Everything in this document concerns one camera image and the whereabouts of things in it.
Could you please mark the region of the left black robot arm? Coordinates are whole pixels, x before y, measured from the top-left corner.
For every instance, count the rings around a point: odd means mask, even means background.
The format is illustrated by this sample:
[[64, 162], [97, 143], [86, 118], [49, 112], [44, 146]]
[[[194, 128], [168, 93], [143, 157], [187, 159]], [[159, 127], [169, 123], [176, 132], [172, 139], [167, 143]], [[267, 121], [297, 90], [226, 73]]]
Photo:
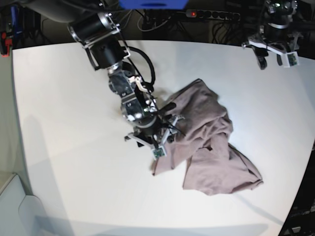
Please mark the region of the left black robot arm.
[[242, 47], [250, 47], [260, 70], [267, 67], [266, 57], [272, 52], [284, 68], [299, 65], [298, 40], [315, 30], [315, 22], [298, 17], [297, 0], [266, 0], [259, 14], [257, 32], [248, 36]]

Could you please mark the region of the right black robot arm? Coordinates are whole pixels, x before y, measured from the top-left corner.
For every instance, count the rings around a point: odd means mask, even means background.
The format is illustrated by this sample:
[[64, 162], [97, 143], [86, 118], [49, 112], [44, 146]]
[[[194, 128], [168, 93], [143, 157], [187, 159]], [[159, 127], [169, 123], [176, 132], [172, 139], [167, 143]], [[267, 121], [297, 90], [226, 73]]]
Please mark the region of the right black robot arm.
[[127, 45], [119, 24], [112, 19], [113, 9], [100, 0], [22, 0], [20, 5], [67, 24], [93, 69], [107, 71], [109, 87], [121, 99], [122, 115], [133, 126], [125, 140], [148, 146], [154, 159], [165, 157], [166, 143], [179, 132], [176, 123], [180, 116], [169, 113], [176, 104], [157, 106], [154, 66], [142, 50]]

